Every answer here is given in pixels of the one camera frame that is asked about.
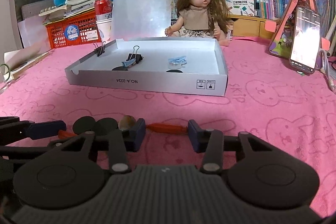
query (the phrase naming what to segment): black round disc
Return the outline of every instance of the black round disc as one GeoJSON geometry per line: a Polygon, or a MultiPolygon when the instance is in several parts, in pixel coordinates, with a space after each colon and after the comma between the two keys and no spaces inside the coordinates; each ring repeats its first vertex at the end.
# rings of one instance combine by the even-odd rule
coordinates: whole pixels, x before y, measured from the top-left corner
{"type": "Polygon", "coordinates": [[[115,119],[102,118],[95,123],[92,131],[94,131],[97,136],[102,136],[115,129],[118,129],[118,122],[115,119]]]}
{"type": "Polygon", "coordinates": [[[86,131],[92,131],[96,120],[91,116],[84,116],[79,118],[72,126],[72,131],[79,135],[86,131]]]}
{"type": "Polygon", "coordinates": [[[288,209],[310,204],[319,188],[319,177],[309,165],[273,151],[249,155],[227,172],[233,192],[263,208],[288,209]]]}
{"type": "Polygon", "coordinates": [[[55,154],[23,165],[14,175],[16,195],[46,210],[73,207],[91,199],[104,186],[104,172],[88,159],[55,154]]]}
{"type": "Polygon", "coordinates": [[[124,66],[120,66],[120,67],[115,67],[113,68],[112,70],[121,70],[121,71],[127,71],[128,68],[127,67],[124,67],[124,66]]]}
{"type": "Polygon", "coordinates": [[[167,70],[166,72],[183,72],[179,69],[170,69],[170,70],[167,70]]]}

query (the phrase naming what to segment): screw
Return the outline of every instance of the screw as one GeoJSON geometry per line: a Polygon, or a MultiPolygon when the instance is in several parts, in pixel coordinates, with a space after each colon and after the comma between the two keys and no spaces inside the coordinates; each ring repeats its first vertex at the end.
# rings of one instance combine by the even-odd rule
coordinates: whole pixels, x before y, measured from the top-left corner
{"type": "Polygon", "coordinates": [[[128,165],[123,163],[113,164],[111,169],[114,172],[125,172],[128,169],[128,165]]]}
{"type": "Polygon", "coordinates": [[[204,164],[203,169],[208,172],[216,172],[220,169],[220,167],[218,164],[209,163],[209,164],[204,164]]]}

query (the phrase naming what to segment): smartphone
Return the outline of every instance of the smartphone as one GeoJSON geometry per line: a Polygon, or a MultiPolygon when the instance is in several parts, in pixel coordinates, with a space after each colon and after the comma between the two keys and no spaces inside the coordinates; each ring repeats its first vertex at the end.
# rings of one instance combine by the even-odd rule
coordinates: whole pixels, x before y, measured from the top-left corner
{"type": "Polygon", "coordinates": [[[297,7],[289,63],[307,74],[315,71],[321,41],[320,24],[319,13],[305,7],[297,7]]]}

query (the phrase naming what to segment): doll's hand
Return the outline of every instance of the doll's hand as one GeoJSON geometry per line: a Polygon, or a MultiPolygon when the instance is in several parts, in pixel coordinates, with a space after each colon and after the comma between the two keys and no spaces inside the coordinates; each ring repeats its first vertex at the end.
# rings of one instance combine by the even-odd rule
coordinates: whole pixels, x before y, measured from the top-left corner
{"type": "Polygon", "coordinates": [[[171,30],[171,26],[169,26],[168,28],[165,29],[165,35],[167,36],[171,36],[173,33],[173,31],[171,30]]]}
{"type": "Polygon", "coordinates": [[[218,38],[221,35],[221,29],[220,28],[215,28],[213,32],[214,37],[218,38]]]}

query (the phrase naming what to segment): white cardboard box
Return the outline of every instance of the white cardboard box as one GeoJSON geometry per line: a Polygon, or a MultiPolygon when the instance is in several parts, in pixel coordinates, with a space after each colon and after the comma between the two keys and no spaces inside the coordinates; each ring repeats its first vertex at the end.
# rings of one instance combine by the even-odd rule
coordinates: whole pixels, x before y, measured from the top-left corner
{"type": "Polygon", "coordinates": [[[116,39],[105,53],[99,49],[87,54],[65,69],[71,85],[146,90],[154,92],[224,96],[227,67],[221,47],[212,38],[139,38],[116,39]],[[128,71],[112,70],[122,66],[133,47],[143,60],[128,71]],[[178,72],[167,72],[168,59],[186,56],[187,64],[178,72]]]}
{"type": "Polygon", "coordinates": [[[229,13],[239,16],[254,16],[254,0],[225,0],[229,13]]]}

